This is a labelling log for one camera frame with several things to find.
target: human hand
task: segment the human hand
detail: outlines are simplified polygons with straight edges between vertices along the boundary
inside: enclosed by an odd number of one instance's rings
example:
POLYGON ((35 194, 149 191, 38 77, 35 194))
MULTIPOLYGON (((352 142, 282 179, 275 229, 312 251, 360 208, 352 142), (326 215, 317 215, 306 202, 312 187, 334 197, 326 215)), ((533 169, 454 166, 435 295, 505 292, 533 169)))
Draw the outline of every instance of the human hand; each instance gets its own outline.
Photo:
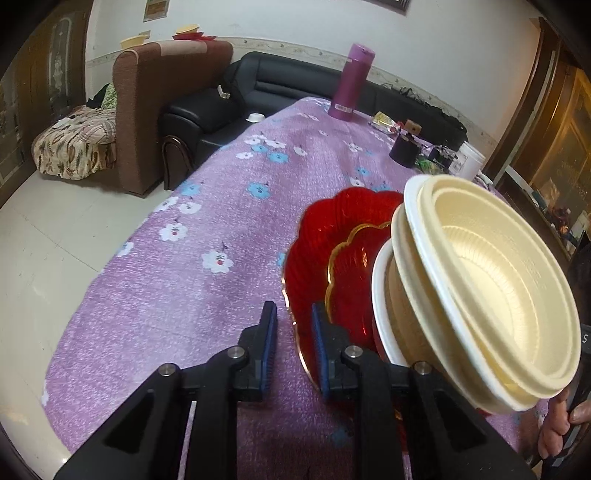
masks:
POLYGON ((548 415, 538 438, 538 452, 543 460, 562 451, 562 436, 566 435, 571 425, 591 421, 591 400, 579 404, 569 416, 566 409, 568 397, 569 388, 566 387, 548 402, 548 415))

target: purple thermos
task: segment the purple thermos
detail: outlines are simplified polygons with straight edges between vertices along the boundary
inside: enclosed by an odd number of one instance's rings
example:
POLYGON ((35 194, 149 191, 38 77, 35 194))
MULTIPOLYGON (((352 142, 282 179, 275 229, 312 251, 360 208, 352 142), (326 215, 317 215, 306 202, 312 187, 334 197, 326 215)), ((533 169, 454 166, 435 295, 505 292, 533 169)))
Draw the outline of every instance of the purple thermos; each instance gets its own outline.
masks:
POLYGON ((365 79, 368 76, 375 52, 363 45, 354 43, 349 52, 347 63, 340 76, 339 88, 330 104, 329 115, 349 122, 365 79))

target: picture frame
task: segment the picture frame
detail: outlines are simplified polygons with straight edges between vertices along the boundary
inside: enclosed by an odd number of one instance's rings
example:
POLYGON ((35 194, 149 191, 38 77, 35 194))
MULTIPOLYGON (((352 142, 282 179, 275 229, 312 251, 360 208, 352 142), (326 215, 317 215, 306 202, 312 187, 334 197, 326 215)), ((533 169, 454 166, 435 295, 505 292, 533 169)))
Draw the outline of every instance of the picture frame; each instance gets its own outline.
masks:
POLYGON ((169 3, 170 0, 147 0, 144 10, 144 22, 166 17, 169 3))

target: patterned blanket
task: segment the patterned blanket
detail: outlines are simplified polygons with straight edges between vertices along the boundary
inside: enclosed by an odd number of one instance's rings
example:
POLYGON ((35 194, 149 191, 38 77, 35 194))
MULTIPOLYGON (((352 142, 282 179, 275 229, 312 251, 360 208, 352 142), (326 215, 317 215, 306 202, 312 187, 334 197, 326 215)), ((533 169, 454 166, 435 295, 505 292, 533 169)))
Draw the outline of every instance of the patterned blanket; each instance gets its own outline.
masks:
MULTIPOLYGON (((305 208, 351 185, 402 191, 415 172, 391 140, 307 98, 251 126, 150 214, 89 287, 47 371, 42 403, 73 452, 159 365, 182 368, 234 345, 265 300, 278 305, 270 399, 241 406, 240 479, 346 479, 349 420, 323 404, 300 365, 281 294, 285 252, 305 208)), ((489 421, 518 450, 540 410, 489 421)))
POLYGON ((115 109, 81 106, 49 127, 33 142, 41 173, 81 180, 115 165, 115 109))

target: white wall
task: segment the white wall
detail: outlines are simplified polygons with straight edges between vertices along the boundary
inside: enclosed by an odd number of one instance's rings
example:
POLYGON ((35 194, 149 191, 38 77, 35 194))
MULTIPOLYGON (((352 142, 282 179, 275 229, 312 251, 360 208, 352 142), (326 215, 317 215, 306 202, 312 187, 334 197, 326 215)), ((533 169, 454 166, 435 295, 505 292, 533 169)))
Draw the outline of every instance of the white wall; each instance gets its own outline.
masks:
POLYGON ((374 65, 438 96, 496 140, 538 42, 530 18, 539 14, 525 0, 411 0, 406 15, 364 0, 171 0, 167 18, 146 23, 144 8, 145 0, 95 0, 86 59, 119 50, 123 38, 140 31, 161 40, 189 23, 207 34, 344 55, 359 42, 376 51, 374 65))

